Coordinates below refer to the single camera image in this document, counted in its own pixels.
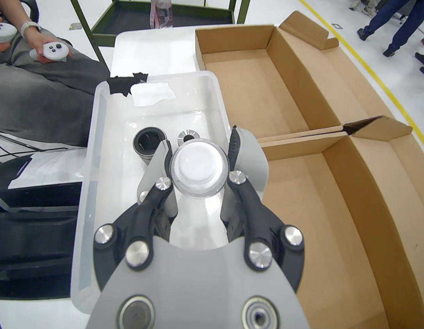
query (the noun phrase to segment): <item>yellow floor line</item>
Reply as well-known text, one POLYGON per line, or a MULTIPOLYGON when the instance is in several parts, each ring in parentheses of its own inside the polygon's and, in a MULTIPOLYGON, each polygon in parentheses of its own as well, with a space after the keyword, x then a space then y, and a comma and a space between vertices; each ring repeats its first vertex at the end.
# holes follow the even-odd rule
POLYGON ((302 5, 304 5, 317 19, 320 20, 320 22, 334 34, 334 36, 341 42, 346 49, 353 55, 355 59, 359 61, 359 63, 366 69, 366 71, 370 74, 370 76, 378 83, 378 85, 381 87, 381 89, 386 93, 386 95, 389 97, 389 99, 392 101, 392 103, 395 105, 396 108, 401 112, 405 120, 408 122, 408 124, 413 127, 414 132, 416 133, 417 137, 421 141, 421 143, 424 145, 424 135, 420 131, 420 129, 417 127, 414 120, 409 116, 407 111, 404 109, 404 107, 401 105, 401 103, 396 99, 396 97, 393 95, 393 93, 387 88, 387 86, 382 82, 382 80, 376 75, 376 73, 370 68, 370 66, 361 58, 361 56, 358 55, 358 53, 348 44, 347 41, 345 41, 342 36, 337 33, 337 31, 334 30, 334 28, 326 22, 325 19, 323 19, 317 11, 315 11, 311 6, 309 6, 304 0, 298 0, 302 5))

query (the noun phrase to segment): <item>white paper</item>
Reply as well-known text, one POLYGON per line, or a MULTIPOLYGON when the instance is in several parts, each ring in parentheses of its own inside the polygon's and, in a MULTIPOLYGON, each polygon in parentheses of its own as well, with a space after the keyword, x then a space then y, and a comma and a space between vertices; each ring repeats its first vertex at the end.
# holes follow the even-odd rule
POLYGON ((37 152, 8 189, 82 182, 86 148, 37 152))
POLYGON ((135 107, 154 105, 163 99, 175 99, 175 94, 168 83, 140 83, 131 87, 135 107))

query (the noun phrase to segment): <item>metal screw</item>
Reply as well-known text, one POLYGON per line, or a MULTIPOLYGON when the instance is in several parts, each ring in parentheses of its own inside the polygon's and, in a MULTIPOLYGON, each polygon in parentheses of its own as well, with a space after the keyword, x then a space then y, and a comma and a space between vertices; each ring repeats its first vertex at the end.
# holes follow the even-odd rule
POLYGON ((273 305, 265 298, 254 296, 242 310, 244 329, 277 329, 279 318, 273 305))
POLYGON ((104 224, 95 233, 95 242, 105 244, 113 237, 114 228, 111 224, 104 224))
POLYGON ((302 232, 294 226, 288 226, 285 231, 285 238, 293 246, 299 246, 303 241, 302 232))
POLYGON ((247 180, 247 177, 241 171, 230 171, 229 178, 237 185, 242 185, 247 180))
POLYGON ((144 241, 135 241, 125 252, 127 264, 132 268, 142 265, 149 256, 149 246, 144 241))
POLYGON ((154 325, 154 320, 154 306, 144 296, 129 299, 119 313, 121 329, 150 329, 154 325))
POLYGON ((143 191, 142 193, 139 194, 138 201, 140 203, 142 203, 145 200, 146 196, 148 195, 148 192, 149 191, 143 191))
POLYGON ((160 191, 166 191, 171 187, 171 179, 169 177, 160 177, 156 182, 156 187, 160 191))
POLYGON ((273 261, 270 248, 263 242, 253 242, 248 248, 248 257, 257 268, 269 268, 273 261))

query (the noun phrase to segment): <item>cardboard box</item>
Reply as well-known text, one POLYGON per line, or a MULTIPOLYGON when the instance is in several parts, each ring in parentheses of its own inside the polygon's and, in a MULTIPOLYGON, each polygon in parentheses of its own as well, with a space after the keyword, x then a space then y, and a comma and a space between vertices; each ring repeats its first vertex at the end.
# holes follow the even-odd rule
POLYGON ((337 39, 294 12, 278 28, 198 29, 230 124, 251 130, 264 203, 305 235, 312 328, 424 328, 424 155, 337 39))

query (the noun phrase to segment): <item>white table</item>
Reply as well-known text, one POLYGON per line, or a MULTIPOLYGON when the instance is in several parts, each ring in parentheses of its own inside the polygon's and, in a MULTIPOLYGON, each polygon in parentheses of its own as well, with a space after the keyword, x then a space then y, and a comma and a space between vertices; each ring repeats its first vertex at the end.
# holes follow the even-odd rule
POLYGON ((111 76, 143 72, 166 75, 195 72, 196 27, 139 30, 121 33, 114 45, 111 76))
MULTIPOLYGON (((120 34, 114 46, 111 76, 132 76, 136 72, 166 75, 199 70, 195 57, 195 29, 183 27, 120 34)), ((79 312, 70 299, 0 301, 3 329, 84 329, 88 318, 89 315, 79 312)))

